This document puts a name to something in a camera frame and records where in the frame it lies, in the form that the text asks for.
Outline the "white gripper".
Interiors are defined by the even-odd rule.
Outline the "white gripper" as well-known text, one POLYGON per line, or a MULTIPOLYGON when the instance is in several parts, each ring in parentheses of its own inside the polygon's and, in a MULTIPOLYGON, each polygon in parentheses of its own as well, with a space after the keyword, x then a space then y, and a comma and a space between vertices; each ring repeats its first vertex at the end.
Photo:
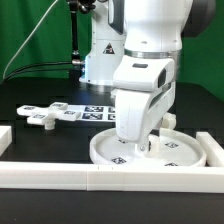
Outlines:
POLYGON ((150 132, 174 103, 175 88, 175 83, 169 83, 155 92, 119 89, 115 98, 118 138, 136 144, 139 149, 147 149, 150 132))

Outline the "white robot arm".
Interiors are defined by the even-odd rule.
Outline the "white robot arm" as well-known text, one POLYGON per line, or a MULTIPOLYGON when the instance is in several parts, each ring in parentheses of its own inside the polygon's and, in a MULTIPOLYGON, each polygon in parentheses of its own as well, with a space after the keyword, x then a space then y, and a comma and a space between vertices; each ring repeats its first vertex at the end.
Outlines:
POLYGON ((80 81, 114 88, 116 135, 140 149, 174 103, 184 37, 212 21, 216 0, 97 0, 80 81))

